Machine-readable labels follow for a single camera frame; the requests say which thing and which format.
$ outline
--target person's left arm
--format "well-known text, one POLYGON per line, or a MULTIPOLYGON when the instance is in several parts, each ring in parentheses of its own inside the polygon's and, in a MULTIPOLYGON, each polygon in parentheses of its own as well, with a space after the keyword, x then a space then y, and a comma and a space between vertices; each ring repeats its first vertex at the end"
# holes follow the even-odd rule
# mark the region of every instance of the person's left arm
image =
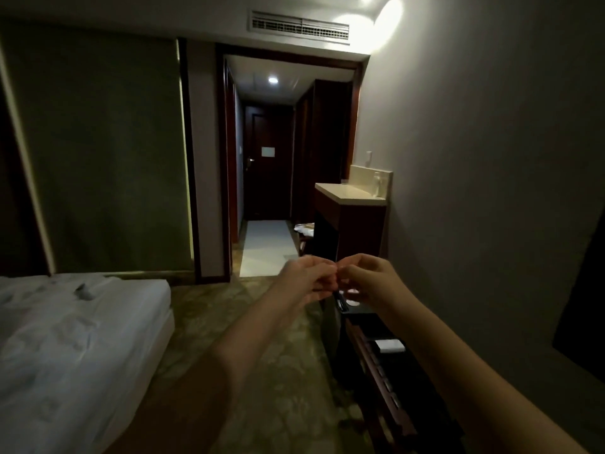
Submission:
POLYGON ((336 264, 311 255, 289 261, 269 290, 106 451, 207 452, 271 339, 304 305, 337 290, 336 264))

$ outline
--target green curtain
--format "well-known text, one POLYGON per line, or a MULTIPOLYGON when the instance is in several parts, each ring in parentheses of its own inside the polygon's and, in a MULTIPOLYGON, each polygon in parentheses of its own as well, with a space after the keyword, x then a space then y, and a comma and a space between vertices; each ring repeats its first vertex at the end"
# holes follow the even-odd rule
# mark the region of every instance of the green curtain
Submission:
POLYGON ((2 20, 57 272, 193 268, 176 45, 2 20))

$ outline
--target white tile floor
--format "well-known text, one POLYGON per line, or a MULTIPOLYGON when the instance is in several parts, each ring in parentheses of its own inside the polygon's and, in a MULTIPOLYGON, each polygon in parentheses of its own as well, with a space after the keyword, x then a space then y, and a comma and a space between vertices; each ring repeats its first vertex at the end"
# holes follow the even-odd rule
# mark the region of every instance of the white tile floor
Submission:
POLYGON ((288 259, 298 258, 283 220, 248 221, 239 277, 277 275, 288 259))

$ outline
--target air vent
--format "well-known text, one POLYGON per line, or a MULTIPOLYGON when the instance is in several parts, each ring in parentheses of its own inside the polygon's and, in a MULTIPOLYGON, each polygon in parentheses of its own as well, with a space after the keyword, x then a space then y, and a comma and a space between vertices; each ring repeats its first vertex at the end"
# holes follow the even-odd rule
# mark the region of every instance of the air vent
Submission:
POLYGON ((344 23, 251 11, 249 28, 263 33, 349 44, 349 26, 344 23))

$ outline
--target crumpled bedding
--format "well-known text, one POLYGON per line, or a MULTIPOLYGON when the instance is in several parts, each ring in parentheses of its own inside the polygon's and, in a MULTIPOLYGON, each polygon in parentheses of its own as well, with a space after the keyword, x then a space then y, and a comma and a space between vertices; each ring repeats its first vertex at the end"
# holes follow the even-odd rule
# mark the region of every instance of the crumpled bedding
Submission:
POLYGON ((169 314, 164 280, 0 277, 0 452, 92 452, 169 314))

